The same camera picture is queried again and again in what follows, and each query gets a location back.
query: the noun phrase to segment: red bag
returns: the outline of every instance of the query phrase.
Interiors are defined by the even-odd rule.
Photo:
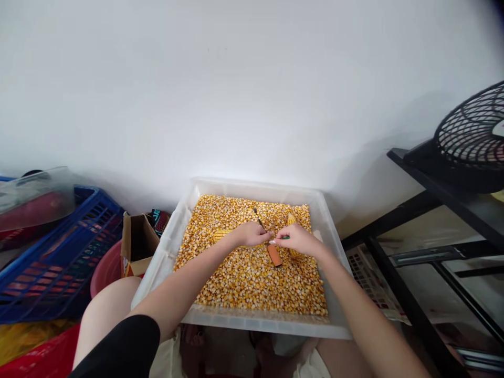
[[[65,378],[72,371],[80,324],[66,330],[25,355],[0,366],[8,378]]]

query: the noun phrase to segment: hand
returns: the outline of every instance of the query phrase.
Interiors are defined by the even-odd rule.
[[[274,234],[266,232],[264,228],[257,222],[246,222],[236,227],[225,237],[234,238],[237,247],[239,246],[256,246],[270,240]]]
[[[272,242],[316,259],[327,249],[320,240],[297,223],[282,228]]]

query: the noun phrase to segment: red plastic basin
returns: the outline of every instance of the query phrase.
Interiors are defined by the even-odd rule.
[[[121,278],[121,245],[122,240],[115,243],[102,257],[91,278],[91,298],[101,292],[106,286]]]

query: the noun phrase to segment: thigh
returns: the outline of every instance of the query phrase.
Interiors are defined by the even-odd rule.
[[[373,374],[353,340],[320,339],[317,351],[331,377],[372,377]]]
[[[73,368],[128,315],[140,281],[138,277],[121,278],[105,287],[89,303],[80,324]]]

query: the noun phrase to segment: white wall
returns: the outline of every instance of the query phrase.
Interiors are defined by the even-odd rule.
[[[385,157],[504,77],[479,0],[0,3],[0,173],[133,213],[191,176],[319,188],[342,236],[421,188]]]

